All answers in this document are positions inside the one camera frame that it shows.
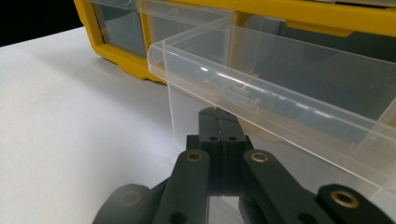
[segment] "screw hole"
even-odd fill
[[[174,213],[169,217],[172,224],[184,224],[187,222],[187,216],[183,213]]]
[[[261,152],[255,152],[251,154],[251,159],[258,162],[265,162],[268,161],[268,156]]]
[[[304,223],[304,224],[317,224],[318,223],[317,220],[313,216],[311,216],[307,213],[301,213],[298,216],[298,219],[301,221],[301,223]]]
[[[200,161],[202,158],[202,155],[198,152],[191,152],[187,154],[187,160],[188,161]]]
[[[332,199],[347,208],[356,208],[359,206],[358,199],[355,198],[352,194],[344,190],[333,190],[330,194]]]

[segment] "white table surface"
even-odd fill
[[[92,223],[113,190],[156,186],[182,150],[166,86],[96,55],[84,28],[0,48],[0,223]],[[241,223],[217,199],[210,213]]]

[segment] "dark background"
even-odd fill
[[[0,47],[82,26],[73,0],[2,0]]]

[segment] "yellow plastic frame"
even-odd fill
[[[91,46],[98,55],[116,63],[121,70],[139,79],[150,79],[152,81],[166,83],[163,79],[155,77],[149,72],[149,66],[146,59],[137,57],[104,42],[92,3],[85,0],[75,0],[75,5],[79,18],[87,30]],[[150,43],[146,16],[142,15],[141,21],[143,25],[143,36],[145,37],[146,49],[148,49]]]
[[[74,0],[78,15],[85,26],[93,50],[116,63],[121,70],[140,79],[166,83],[148,70],[146,59],[104,43],[92,3]],[[239,13],[235,24],[243,25],[250,15],[284,19],[294,28],[330,35],[347,36],[354,31],[396,37],[396,10],[368,7],[349,7],[303,0],[173,0],[183,4],[219,7]],[[149,48],[149,21],[141,14],[146,49]]]

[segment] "transparent plastic bin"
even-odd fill
[[[150,47],[177,141],[198,134],[201,109],[221,107],[304,188],[352,187],[396,220],[396,64],[232,24],[223,18]]]
[[[233,14],[230,10],[181,5],[158,0],[141,0],[138,3],[139,12],[145,14],[148,19],[151,43]]]
[[[250,16],[244,27],[272,35],[339,49],[391,63],[396,63],[396,37],[353,32],[349,36],[326,35],[302,29],[292,28],[282,19],[259,15]]]
[[[146,58],[145,39],[135,0],[88,1],[92,2],[106,44]]]

